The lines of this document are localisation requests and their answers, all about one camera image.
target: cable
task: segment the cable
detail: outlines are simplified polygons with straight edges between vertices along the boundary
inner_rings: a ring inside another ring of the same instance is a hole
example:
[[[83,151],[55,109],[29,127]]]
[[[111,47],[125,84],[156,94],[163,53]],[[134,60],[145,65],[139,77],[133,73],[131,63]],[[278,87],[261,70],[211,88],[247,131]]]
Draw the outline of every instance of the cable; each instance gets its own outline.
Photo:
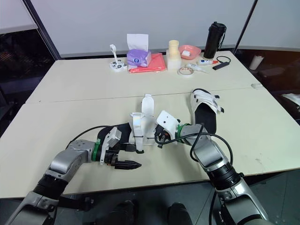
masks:
[[[231,62],[231,59],[230,59],[229,57],[223,56],[223,55],[218,56],[218,57],[217,57],[217,60],[218,60],[218,58],[220,58],[220,57],[227,58],[227,59],[229,60],[229,62]]]
[[[167,141],[167,142],[159,142],[159,141],[157,140],[157,136],[155,137],[154,140],[155,140],[155,142],[156,142],[157,144],[164,145],[164,144],[169,144],[169,143],[172,143],[172,142],[176,142],[176,141],[181,140],[181,139],[183,139],[183,138],[196,136],[196,135],[198,135],[198,134],[199,134],[199,133],[193,133],[193,134],[185,135],[185,136],[178,137],[178,138],[175,138],[175,139],[170,140],[170,141]],[[221,141],[223,141],[224,144],[227,146],[227,148],[228,148],[228,150],[229,150],[229,154],[230,154],[230,164],[233,164],[233,151],[232,151],[232,149],[231,149],[229,143],[228,143],[224,138],[222,138],[222,137],[219,136],[219,135],[216,135],[216,134],[210,134],[210,133],[201,133],[201,135],[213,136],[213,137],[216,137],[216,138],[220,139]]]
[[[193,156],[193,151],[194,151],[194,148],[196,146],[196,144],[198,143],[198,140],[202,134],[202,131],[203,131],[203,128],[204,128],[204,123],[201,123],[201,128],[200,128],[200,131],[193,143],[193,146],[191,147],[191,150],[189,151],[189,156],[192,158],[192,160],[194,160],[195,162],[198,162],[198,160]]]
[[[79,135],[77,135],[75,138],[73,138],[73,140],[71,140],[70,142],[69,142],[69,144],[71,143],[71,142],[73,142],[73,141],[75,141],[78,137],[80,137],[81,135],[83,135],[83,134],[85,134],[85,133],[87,133],[87,132],[89,132],[89,131],[91,131],[91,130],[94,130],[94,129],[97,129],[97,128],[111,128],[112,126],[96,126],[96,127],[92,127],[92,128],[90,128],[90,129],[87,129],[87,130],[85,130],[85,131],[83,131],[82,133],[80,133]]]
[[[52,223],[52,225],[55,224],[55,219],[56,219],[56,215],[57,215],[57,209],[58,209],[58,206],[56,206],[56,209],[55,209],[55,212],[54,212],[53,223]]]
[[[214,208],[214,203],[215,203],[216,196],[217,196],[217,193],[216,193],[216,191],[215,191],[214,195],[212,196],[211,203],[210,203],[210,212],[209,212],[209,216],[208,216],[208,222],[209,222],[209,225],[211,225],[211,220],[212,220],[212,210],[213,210],[213,208]]]

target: tissue box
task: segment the tissue box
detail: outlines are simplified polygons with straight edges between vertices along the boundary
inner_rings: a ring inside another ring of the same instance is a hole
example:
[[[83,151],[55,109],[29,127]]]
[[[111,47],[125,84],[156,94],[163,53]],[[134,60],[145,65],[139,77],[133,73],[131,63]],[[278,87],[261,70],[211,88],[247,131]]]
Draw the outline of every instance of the tissue box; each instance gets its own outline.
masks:
[[[151,51],[131,49],[127,53],[127,64],[136,67],[148,67],[151,62]]]

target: white paper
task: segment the white paper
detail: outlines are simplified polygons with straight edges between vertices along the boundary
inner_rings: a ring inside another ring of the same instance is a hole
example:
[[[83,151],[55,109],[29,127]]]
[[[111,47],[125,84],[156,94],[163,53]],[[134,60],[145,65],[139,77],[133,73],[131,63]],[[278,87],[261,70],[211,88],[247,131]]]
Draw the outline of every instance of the white paper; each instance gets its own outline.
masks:
[[[148,51],[149,34],[127,34],[128,48]]]

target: tape roll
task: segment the tape roll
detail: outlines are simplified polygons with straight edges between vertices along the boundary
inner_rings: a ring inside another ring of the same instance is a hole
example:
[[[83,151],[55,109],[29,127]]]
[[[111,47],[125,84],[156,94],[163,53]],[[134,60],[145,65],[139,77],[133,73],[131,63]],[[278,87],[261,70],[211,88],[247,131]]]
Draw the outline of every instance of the tape roll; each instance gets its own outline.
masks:
[[[177,71],[178,75],[183,76],[183,77],[192,77],[194,70],[190,67],[181,67]]]

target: slipper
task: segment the slipper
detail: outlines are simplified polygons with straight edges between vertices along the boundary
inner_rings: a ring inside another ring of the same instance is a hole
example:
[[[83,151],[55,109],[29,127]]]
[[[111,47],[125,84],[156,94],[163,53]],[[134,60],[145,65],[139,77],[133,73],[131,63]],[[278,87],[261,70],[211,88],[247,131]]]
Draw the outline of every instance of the slipper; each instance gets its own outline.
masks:
[[[224,109],[217,104],[219,98],[200,88],[193,90],[191,94],[192,123],[204,123],[207,132],[211,134],[215,134],[217,130],[217,112],[224,113]]]

